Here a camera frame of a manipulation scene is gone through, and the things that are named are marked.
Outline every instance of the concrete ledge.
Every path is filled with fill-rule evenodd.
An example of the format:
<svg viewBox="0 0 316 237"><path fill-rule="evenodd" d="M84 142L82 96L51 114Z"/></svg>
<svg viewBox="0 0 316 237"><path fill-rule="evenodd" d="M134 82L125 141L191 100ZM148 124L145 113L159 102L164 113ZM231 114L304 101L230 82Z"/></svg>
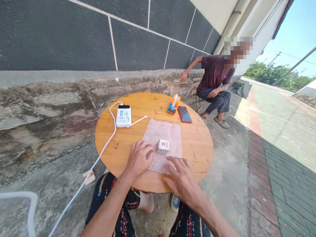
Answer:
<svg viewBox="0 0 316 237"><path fill-rule="evenodd" d="M99 115L126 94L191 96L204 70L193 70L185 83L179 82L182 72L1 71L0 168L54 157L92 140Z"/></svg>
<svg viewBox="0 0 316 237"><path fill-rule="evenodd" d="M307 104L308 106L316 109L316 98L310 97L308 95L302 93L295 93L292 95L294 98L298 99L299 101Z"/></svg>

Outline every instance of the bubble wrap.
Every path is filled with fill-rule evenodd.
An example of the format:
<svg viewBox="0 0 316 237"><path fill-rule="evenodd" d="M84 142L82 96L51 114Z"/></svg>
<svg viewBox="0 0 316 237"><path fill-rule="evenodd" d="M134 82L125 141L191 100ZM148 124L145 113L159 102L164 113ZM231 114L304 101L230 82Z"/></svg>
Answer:
<svg viewBox="0 0 316 237"><path fill-rule="evenodd" d="M170 141L170 150L167 154L156 152L159 139ZM164 168L164 164L171 164L171 162L168 161L166 157L175 156L182 158L181 132L179 125L151 119L147 125L143 141L150 142L155 148L154 160L149 167L149 170L151 171L169 174L169 172Z"/></svg>

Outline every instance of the green foliage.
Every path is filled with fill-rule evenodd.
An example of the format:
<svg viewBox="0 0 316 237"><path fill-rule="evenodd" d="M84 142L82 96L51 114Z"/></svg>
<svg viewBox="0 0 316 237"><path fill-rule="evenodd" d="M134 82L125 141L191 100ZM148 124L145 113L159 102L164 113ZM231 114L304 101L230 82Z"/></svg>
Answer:
<svg viewBox="0 0 316 237"><path fill-rule="evenodd" d="M288 70L288 65L279 65L275 66L274 64L265 65L261 62L256 62L252 68L249 68L245 76L250 77L253 80L266 83L272 85L277 79L283 76ZM297 92L313 80L315 78L310 78L307 76L298 76L298 72L291 72L288 76L286 76L278 86L293 92Z"/></svg>

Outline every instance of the ground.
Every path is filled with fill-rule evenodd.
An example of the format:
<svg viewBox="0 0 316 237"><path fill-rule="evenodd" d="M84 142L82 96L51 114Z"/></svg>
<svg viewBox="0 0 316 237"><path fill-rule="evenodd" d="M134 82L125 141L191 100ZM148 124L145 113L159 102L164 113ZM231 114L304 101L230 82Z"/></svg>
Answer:
<svg viewBox="0 0 316 237"><path fill-rule="evenodd" d="M316 111L282 89L244 78L241 82L245 84L244 98L232 94L226 115L231 129L215 123L216 112L207 117L214 160L200 186L241 236L315 236L316 150L312 145L316 142ZM37 193L36 234L48 236L80 186L82 173L96 158L94 143L85 144L26 167L27 175L12 179L1 191ZM104 170L99 162L96 176ZM54 236L81 233L94 184L84 187ZM169 234L176 217L169 198L169 194L155 194L151 214L131 211L137 236ZM26 235L28 207L26 198L0 200L1 237Z"/></svg>

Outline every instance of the white charging cable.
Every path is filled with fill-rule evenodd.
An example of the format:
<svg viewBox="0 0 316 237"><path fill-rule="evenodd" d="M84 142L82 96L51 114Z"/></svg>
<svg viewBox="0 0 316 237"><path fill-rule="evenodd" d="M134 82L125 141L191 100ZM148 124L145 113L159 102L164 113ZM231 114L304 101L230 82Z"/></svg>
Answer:
<svg viewBox="0 0 316 237"><path fill-rule="evenodd" d="M52 237L59 222L61 221L61 219L63 218L65 212L68 210L68 208L70 207L70 205L72 204L72 202L74 201L74 199L77 197L78 193L81 191L82 187L84 186L87 178L89 177L89 174L92 172L93 168L95 167L95 165L98 163L98 161L100 160L103 151L105 150L106 146L108 145L108 143L110 142L110 140L112 139L112 137L114 136L114 134L116 133L116 121L115 121L115 117L112 114L111 108L116 105L117 103L120 103L120 105L123 105L123 103L121 101L115 102L109 109L113 119L114 119L114 132L112 134L112 136L108 139L107 143L104 145L98 159L96 160L96 162L93 164L93 166L91 167L91 169L89 170L88 175L86 176L85 180L83 181L82 185L80 186L80 188L78 189L78 191L76 192L76 194L72 197L72 199L70 200L70 202L67 204L67 206L65 207L65 209L63 210L63 212L61 213L60 217L58 218L57 222L55 223L52 231L50 232L48 237ZM134 125L135 123L139 122L140 120L146 118L147 116L144 116L143 118L137 120L136 122L134 122L132 125ZM36 209L36 203L37 203L37 194L33 193L33 192L27 192L27 191L23 191L23 192L12 192L12 193L0 193L0 199L4 199L4 198L16 198L16 197L28 197L31 199L31 205L30 205L30 210L29 210L29 214L27 217L27 228L28 228L28 232L29 232L29 236L30 237L36 237L35 235L35 228L34 228L34 214L35 214L35 209Z"/></svg>
<svg viewBox="0 0 316 237"><path fill-rule="evenodd" d="M0 193L0 199L5 198L29 198L31 199L31 205L29 214L27 215L27 230L30 237L35 237L35 228L34 228L34 215L37 203L37 194L34 192L21 191L21 192L12 192L12 193Z"/></svg>
<svg viewBox="0 0 316 237"><path fill-rule="evenodd" d="M117 103L121 103L120 105L123 105L123 103L121 101L118 101L118 102L115 102L111 108L116 105ZM65 212L67 211L67 209L70 207L71 203L73 202L73 200L76 198L76 196L78 195L78 193L80 192L80 190L82 189L82 187L85 185L85 182L87 180L87 178L89 177L89 174L92 172L92 169L95 167L95 165L98 163L98 161L100 160L102 154L103 154L103 151L104 149L106 148L106 146L109 144L110 140L112 139L112 137L114 136L114 134L116 133L116 122L115 122L115 117L114 115L112 114L112 111L111 111L111 108L109 109L113 119L114 119L114 132L112 134L112 136L109 138L109 140L107 141L107 143L104 145L102 151L100 152L100 155L98 157L98 159L96 160L96 162L93 164L93 166L91 167L91 169L89 170L89 173L87 174L85 180L83 181L82 185L80 186L80 188L78 189L78 191L76 192L76 194L72 197L72 199L70 200L70 202L67 204L67 206L65 207L65 209L63 210L62 214L60 215L60 217L58 218L56 224L54 225L52 231L50 232L49 236L48 237L52 237L53 236L53 233L55 232L59 222L61 221L62 217L64 216Z"/></svg>

